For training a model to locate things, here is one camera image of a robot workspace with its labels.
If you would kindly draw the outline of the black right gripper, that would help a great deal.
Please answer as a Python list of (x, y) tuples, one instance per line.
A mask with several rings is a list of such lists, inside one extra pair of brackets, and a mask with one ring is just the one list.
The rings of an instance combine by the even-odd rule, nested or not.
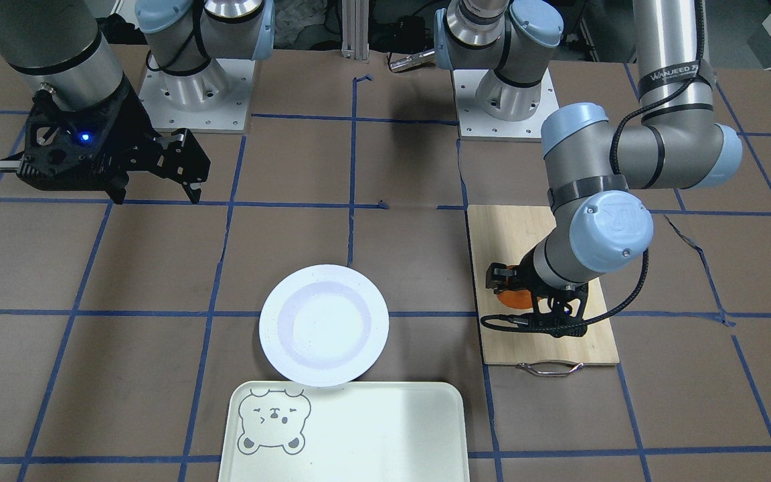
[(189, 129), (160, 135), (130, 84), (77, 112), (62, 110), (49, 88), (35, 92), (16, 170), (20, 180), (35, 188), (104, 188), (120, 205), (131, 171), (179, 183), (198, 204), (210, 159)]

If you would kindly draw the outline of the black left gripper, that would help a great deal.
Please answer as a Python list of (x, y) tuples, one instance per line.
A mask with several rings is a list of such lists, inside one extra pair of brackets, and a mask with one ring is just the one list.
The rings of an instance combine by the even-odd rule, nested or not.
[(494, 262), (486, 271), (486, 287), (496, 295), (527, 293), (531, 311), (486, 316), (486, 327), (510, 333), (547, 333), (553, 337), (581, 337), (587, 332), (584, 312), (590, 287), (553, 288), (532, 264), (506, 266)]

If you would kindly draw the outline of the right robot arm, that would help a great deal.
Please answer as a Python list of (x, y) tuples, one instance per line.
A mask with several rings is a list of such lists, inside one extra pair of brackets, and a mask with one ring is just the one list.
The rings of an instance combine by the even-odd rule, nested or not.
[[(147, 68), (179, 112), (233, 102), (221, 62), (257, 61), (274, 46), (272, 1), (138, 1)], [(0, 1), (0, 55), (31, 89), (24, 149), (0, 159), (39, 190), (103, 191), (122, 204), (132, 171), (180, 184), (193, 204), (211, 162), (190, 129), (153, 126), (97, 19), (82, 1)]]

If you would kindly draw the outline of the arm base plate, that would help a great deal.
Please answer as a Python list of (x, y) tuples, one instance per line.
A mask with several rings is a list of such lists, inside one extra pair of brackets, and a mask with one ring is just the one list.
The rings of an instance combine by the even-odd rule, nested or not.
[(454, 70), (454, 100), (463, 141), (541, 141), (541, 126), (559, 101), (551, 74), (541, 83), (517, 88), (492, 70)]
[(192, 76), (147, 72), (139, 98), (156, 131), (244, 134), (257, 62), (213, 59)]

